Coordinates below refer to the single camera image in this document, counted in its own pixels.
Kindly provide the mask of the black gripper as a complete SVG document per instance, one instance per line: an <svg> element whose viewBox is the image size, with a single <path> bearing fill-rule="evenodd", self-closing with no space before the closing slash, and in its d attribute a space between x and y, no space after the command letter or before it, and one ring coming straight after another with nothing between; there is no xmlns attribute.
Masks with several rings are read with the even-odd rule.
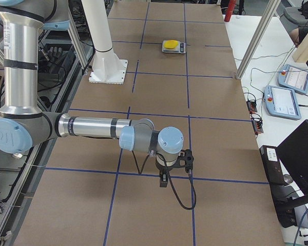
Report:
<svg viewBox="0 0 308 246"><path fill-rule="evenodd" d="M179 163L179 161L176 161L173 165L166 167L156 160L156 167L158 168L159 174L160 174L159 186L161 188L166 188L167 185L168 185L167 172L171 171L174 168L179 168L180 163Z"/></svg>

